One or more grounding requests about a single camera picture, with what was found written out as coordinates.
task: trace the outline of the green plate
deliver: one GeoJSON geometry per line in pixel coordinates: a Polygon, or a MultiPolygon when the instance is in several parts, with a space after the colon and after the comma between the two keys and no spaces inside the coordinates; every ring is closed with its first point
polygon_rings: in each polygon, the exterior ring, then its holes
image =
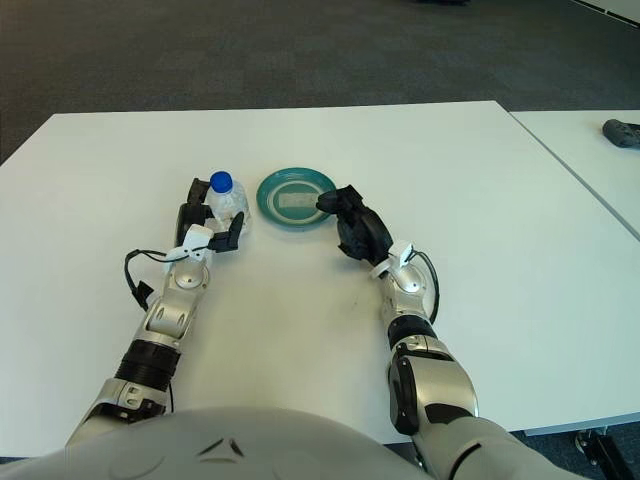
{"type": "Polygon", "coordinates": [[[285,168],[265,178],[256,194],[262,213],[280,225],[306,227],[329,216],[316,208],[318,195],[335,190],[324,174],[310,168],[285,168]]]}

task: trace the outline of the floor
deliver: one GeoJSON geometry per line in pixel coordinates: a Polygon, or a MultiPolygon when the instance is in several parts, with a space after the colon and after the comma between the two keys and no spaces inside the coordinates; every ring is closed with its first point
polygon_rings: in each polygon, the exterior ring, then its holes
{"type": "MultiPolygon", "coordinates": [[[[640,109],[640,30],[570,0],[0,0],[0,22],[0,163],[58,112],[640,109]]],[[[610,433],[640,478],[640,424],[610,433]]],[[[571,434],[517,435],[603,478],[571,434]]]]}

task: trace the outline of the black object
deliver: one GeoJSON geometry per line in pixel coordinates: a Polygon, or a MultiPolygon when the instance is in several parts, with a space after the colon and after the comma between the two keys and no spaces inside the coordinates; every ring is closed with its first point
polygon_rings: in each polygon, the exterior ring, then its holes
{"type": "Polygon", "coordinates": [[[180,353],[146,340],[134,340],[122,357],[115,378],[165,392],[176,371],[180,353]]]}
{"type": "Polygon", "coordinates": [[[578,432],[576,444],[591,464],[600,466],[607,480],[634,480],[633,473],[610,435],[595,430],[578,432]]]}
{"type": "Polygon", "coordinates": [[[640,146],[640,125],[624,123],[620,120],[607,120],[602,126],[602,133],[616,147],[628,148],[640,146]]]}
{"type": "Polygon", "coordinates": [[[179,247],[184,243],[184,237],[189,231],[189,227],[193,224],[204,226],[205,220],[213,218],[213,213],[208,205],[203,205],[209,182],[193,179],[191,188],[187,194],[187,203],[183,203],[178,210],[178,221],[176,224],[176,240],[175,246],[179,247]]]}
{"type": "Polygon", "coordinates": [[[348,257],[375,266],[389,256],[393,240],[387,227],[351,185],[323,193],[316,208],[338,217],[339,248],[348,257]]]}
{"type": "Polygon", "coordinates": [[[244,212],[239,212],[229,225],[229,230],[219,232],[213,235],[209,240],[207,248],[214,252],[230,252],[238,249],[238,240],[242,231],[242,223],[244,222],[244,212]]]}
{"type": "Polygon", "coordinates": [[[387,329],[389,347],[393,348],[396,343],[410,335],[427,335],[438,338],[429,322],[424,318],[417,315],[401,315],[396,317],[387,329]]]}
{"type": "Polygon", "coordinates": [[[411,363],[395,358],[389,367],[389,416],[399,433],[413,435],[418,431],[418,398],[411,363]]]}
{"type": "Polygon", "coordinates": [[[424,412],[431,423],[451,423],[462,417],[473,417],[471,413],[462,407],[448,405],[446,403],[432,403],[424,407],[424,412]]]}

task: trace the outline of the white table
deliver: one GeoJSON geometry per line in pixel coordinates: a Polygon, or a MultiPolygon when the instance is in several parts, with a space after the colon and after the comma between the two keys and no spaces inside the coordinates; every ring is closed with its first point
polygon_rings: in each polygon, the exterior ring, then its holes
{"type": "MultiPolygon", "coordinates": [[[[494,102],[54,115],[0,168],[0,452],[63,445],[142,312],[122,261],[168,249],[194,176],[228,169],[254,228],[219,255],[177,408],[271,405],[380,442],[389,353],[367,266],[334,220],[288,232],[257,211],[272,171],[353,183],[440,275],[436,330],[481,413],[510,430],[640,411],[640,244],[494,102]]],[[[136,260],[159,285],[158,265],[136,260]]]]}
{"type": "Polygon", "coordinates": [[[640,110],[513,115],[640,240],[640,149],[618,148],[602,134],[610,118],[640,123],[640,110]]]}

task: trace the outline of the water bottle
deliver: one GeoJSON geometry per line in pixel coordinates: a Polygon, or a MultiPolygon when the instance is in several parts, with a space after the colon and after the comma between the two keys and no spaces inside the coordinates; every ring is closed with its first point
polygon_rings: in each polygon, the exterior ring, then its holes
{"type": "Polygon", "coordinates": [[[220,171],[211,175],[205,203],[215,217],[212,225],[214,232],[229,230],[231,221],[239,212],[244,212],[241,235],[249,231],[251,215],[247,195],[240,182],[231,178],[228,172],[220,171]]]}

